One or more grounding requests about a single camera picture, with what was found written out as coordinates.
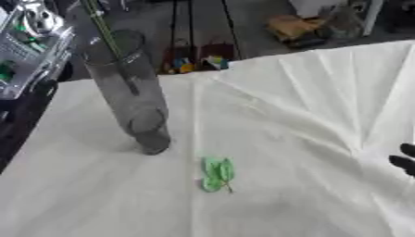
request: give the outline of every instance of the clear plastic cup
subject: clear plastic cup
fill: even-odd
[[[85,66],[123,130],[145,154],[159,154],[170,146],[168,109],[145,51],[145,38],[137,31],[114,31],[113,37],[121,59],[114,60],[105,43],[96,38],[85,51]],[[138,93],[132,92],[132,86]]]

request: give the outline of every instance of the robotic hand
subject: robotic hand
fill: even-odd
[[[400,146],[403,154],[415,157],[415,145],[404,143]],[[389,156],[389,161],[392,165],[402,168],[405,172],[415,178],[415,161],[413,159],[403,156]]]
[[[0,27],[0,173],[57,90],[74,30],[43,0],[21,0]]]

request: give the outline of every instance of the white tablecloth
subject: white tablecloth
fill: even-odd
[[[142,156],[92,81],[61,85],[0,177],[3,237],[415,236],[388,163],[413,141],[412,42],[266,56],[162,77],[171,149]],[[205,193],[203,156],[233,160]]]

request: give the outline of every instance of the floor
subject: floor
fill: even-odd
[[[146,4],[142,0],[136,0],[129,3],[129,12],[123,12],[116,0],[111,1],[114,1],[111,3],[113,10],[107,15],[107,21],[110,22],[112,29],[131,29],[143,33],[153,63],[155,67],[158,67],[165,48],[169,46],[172,3]],[[194,0],[194,2],[196,44],[203,45],[212,41],[231,42],[232,37],[221,1]],[[287,0],[227,0],[227,3],[231,10],[244,58],[292,52],[284,45],[279,44],[271,34],[265,31],[264,27],[267,19],[272,16],[294,13]],[[83,38],[80,39],[81,43],[85,43],[97,35],[94,26],[89,23],[90,20],[81,7],[75,7],[75,10],[68,13],[67,18],[78,25],[80,35],[83,35]],[[178,38],[188,39],[187,24],[187,7],[185,3],[180,3]],[[413,37],[412,35],[415,34],[412,32],[389,34],[377,26],[370,37],[351,42],[332,42],[320,46],[320,48],[410,39]],[[83,45],[80,44],[79,52],[82,51]],[[80,55],[74,57],[73,64],[76,71],[74,80],[89,78]]]

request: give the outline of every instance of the green leaf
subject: green leaf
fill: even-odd
[[[220,162],[220,179],[224,182],[229,182],[235,178],[235,171],[230,159],[225,158]]]
[[[222,187],[222,181],[218,178],[205,177],[202,181],[202,187],[206,192],[217,192]]]
[[[210,178],[220,178],[220,161],[215,158],[204,158],[203,159],[203,168],[205,173]]]

